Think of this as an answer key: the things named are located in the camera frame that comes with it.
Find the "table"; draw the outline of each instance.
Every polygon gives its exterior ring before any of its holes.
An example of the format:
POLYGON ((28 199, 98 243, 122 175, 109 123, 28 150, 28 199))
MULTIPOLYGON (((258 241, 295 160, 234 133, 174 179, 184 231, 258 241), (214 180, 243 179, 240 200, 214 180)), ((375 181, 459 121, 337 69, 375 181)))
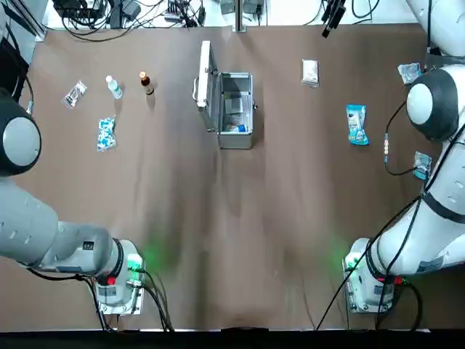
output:
MULTIPOLYGON (((329 39, 321 31, 141 29, 103 44, 48 33, 29 71, 43 150, 17 184, 61 220, 102 225, 148 253, 178 329, 311 328, 341 281, 352 242, 374 236, 419 191, 413 176, 384 171, 382 149, 386 122, 407 92, 397 66, 421 62, 426 43, 417 25, 343 25, 329 39), (259 110, 250 151, 219 151, 196 113, 192 81, 207 39, 221 71, 254 75, 259 110), (317 89, 301 85, 303 58, 320 61, 317 89), (141 70, 155 80, 154 108, 141 70), (124 86, 115 104, 108 74, 124 86), (87 93, 67 111, 60 100, 79 79, 87 93), (347 140, 352 103, 367 105, 368 147, 347 140), (98 153, 98 120, 113 114, 118 145, 98 153)), ((415 151, 439 153, 405 111, 391 133, 393 168, 409 167, 415 151)), ((0 271, 2 331, 98 328, 85 285, 52 284, 11 261, 0 271)), ((461 268, 413 282, 424 298, 423 327, 465 324, 461 268)), ((414 311, 406 292, 384 325, 408 328, 414 311)), ((148 297, 143 314, 120 325, 160 327, 148 297)), ((323 327, 345 326, 341 294, 323 327)), ((372 327, 373 317, 350 316, 350 326, 372 327)))

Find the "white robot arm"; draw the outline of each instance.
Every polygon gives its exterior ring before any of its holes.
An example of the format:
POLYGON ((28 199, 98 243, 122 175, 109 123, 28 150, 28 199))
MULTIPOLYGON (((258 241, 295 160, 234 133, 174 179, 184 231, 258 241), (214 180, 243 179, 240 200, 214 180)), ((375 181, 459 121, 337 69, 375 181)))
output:
MULTIPOLYGON (((407 3, 427 31, 429 0, 407 3)), ((465 1, 432 0, 430 29, 443 54, 464 56, 465 1)), ((357 265, 347 282, 353 313, 378 311, 388 271, 390 276, 406 276, 465 262, 465 65, 417 78, 406 105, 412 125, 427 139, 442 141, 442 153, 419 202, 374 243, 356 240, 344 258, 344 275, 357 265)), ((381 311, 392 306, 393 291, 389 281, 381 311)))
POLYGON ((77 273, 96 280, 103 313, 140 313, 144 261, 135 245, 104 228, 61 222, 55 211, 9 178, 39 159, 41 135, 32 116, 0 90, 0 256, 27 268, 77 273))

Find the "blue packaging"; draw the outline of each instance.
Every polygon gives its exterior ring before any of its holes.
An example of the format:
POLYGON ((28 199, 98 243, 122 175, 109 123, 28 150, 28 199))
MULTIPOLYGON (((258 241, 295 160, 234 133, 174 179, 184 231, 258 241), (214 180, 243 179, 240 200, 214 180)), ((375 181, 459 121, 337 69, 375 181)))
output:
POLYGON ((106 151, 116 146, 116 139, 113 133, 115 129, 115 119, 106 118, 99 121, 99 135, 97 139, 97 151, 106 151))
POLYGON ((368 145, 363 125, 365 123, 366 105, 349 104, 346 107, 347 124, 349 126, 349 142, 355 145, 368 145))
POLYGON ((420 153, 419 151, 415 152, 415 161, 413 165, 415 166, 416 170, 413 171, 415 177, 426 180, 426 176, 431 174, 431 163, 432 159, 430 156, 420 153))

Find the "case handle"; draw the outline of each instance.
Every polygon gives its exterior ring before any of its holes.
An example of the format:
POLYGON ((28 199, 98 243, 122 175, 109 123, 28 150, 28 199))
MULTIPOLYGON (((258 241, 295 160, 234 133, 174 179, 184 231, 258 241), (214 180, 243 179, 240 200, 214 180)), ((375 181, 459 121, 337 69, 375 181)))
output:
POLYGON ((197 102, 197 85, 198 85, 198 77, 194 79, 194 87, 192 88, 192 99, 197 102))

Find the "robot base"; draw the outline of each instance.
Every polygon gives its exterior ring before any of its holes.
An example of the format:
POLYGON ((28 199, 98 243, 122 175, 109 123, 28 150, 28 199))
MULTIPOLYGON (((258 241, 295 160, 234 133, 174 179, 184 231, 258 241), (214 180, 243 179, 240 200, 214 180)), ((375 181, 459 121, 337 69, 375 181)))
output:
MULTIPOLYGON (((360 259, 367 246, 367 238, 359 238, 350 249, 350 253, 342 260, 344 279, 349 275, 349 269, 353 268, 360 259)), ((357 266, 346 283, 347 303, 351 313, 377 313, 383 284, 376 280, 370 273, 366 259, 357 266)), ((394 287, 387 284, 384 290, 384 301, 381 312, 388 311, 392 307, 392 294, 394 287)))
POLYGON ((97 300, 104 315, 139 315, 142 312, 145 274, 131 268, 145 269, 145 261, 129 240, 120 240, 124 251, 123 267, 112 286, 97 284, 97 300))

